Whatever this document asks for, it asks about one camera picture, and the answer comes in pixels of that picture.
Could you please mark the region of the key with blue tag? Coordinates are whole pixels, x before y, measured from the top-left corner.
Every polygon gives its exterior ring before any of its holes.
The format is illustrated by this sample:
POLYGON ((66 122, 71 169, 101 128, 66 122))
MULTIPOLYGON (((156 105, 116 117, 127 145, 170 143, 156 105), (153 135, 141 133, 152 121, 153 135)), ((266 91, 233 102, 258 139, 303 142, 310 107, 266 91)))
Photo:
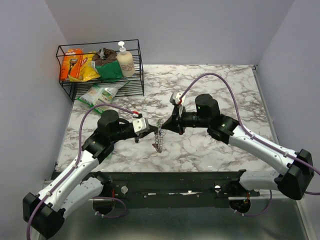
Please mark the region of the key with blue tag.
POLYGON ((166 134, 166 131, 165 131, 165 130, 161 129, 161 130, 159 131, 159 135, 160 135, 161 137, 164 137, 165 134, 166 134))

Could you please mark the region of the metal disc with keyrings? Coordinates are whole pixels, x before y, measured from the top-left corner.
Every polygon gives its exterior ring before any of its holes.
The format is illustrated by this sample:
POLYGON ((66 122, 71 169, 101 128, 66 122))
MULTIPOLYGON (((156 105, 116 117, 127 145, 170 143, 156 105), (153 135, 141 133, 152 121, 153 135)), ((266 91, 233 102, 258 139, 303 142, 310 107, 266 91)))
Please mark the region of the metal disc with keyrings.
POLYGON ((159 119, 156 122, 156 126, 158 127, 158 134, 154 135, 154 143, 152 144, 152 146, 155 148, 157 153, 163 152, 164 136, 160 136, 160 130, 162 130, 163 123, 163 119, 159 119))

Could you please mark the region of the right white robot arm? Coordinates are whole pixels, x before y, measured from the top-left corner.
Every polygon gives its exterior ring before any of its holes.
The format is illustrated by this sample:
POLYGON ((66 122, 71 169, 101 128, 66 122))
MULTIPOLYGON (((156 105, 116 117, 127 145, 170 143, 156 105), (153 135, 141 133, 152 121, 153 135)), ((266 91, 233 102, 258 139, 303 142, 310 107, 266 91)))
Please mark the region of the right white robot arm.
POLYGON ((162 125, 180 135, 186 128, 205 128, 215 140, 240 148, 270 165, 272 171, 244 171, 230 183, 230 191, 241 196, 251 190, 276 190, 292 200, 301 200, 313 176, 313 161, 309 151, 295 151, 271 142, 220 112, 218 102, 210 94, 195 98, 195 112, 187 112, 184 96, 174 92, 170 103, 174 108, 162 125))

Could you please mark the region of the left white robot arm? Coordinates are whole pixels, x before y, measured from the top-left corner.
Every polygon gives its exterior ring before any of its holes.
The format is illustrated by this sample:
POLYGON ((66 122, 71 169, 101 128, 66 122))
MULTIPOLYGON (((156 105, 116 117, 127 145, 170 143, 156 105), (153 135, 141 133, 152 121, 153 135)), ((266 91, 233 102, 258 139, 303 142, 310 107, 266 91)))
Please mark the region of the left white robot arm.
POLYGON ((23 218, 27 222, 26 238, 31 230, 43 237, 53 237, 65 219, 91 198, 104 198, 110 194, 111 185, 97 177, 87 176, 114 150, 118 141, 133 138, 136 142, 158 131, 140 113, 131 111, 132 121, 119 117, 115 110, 106 110, 97 122, 97 129, 79 143, 77 157, 60 175, 37 194, 28 193, 23 201, 23 218))

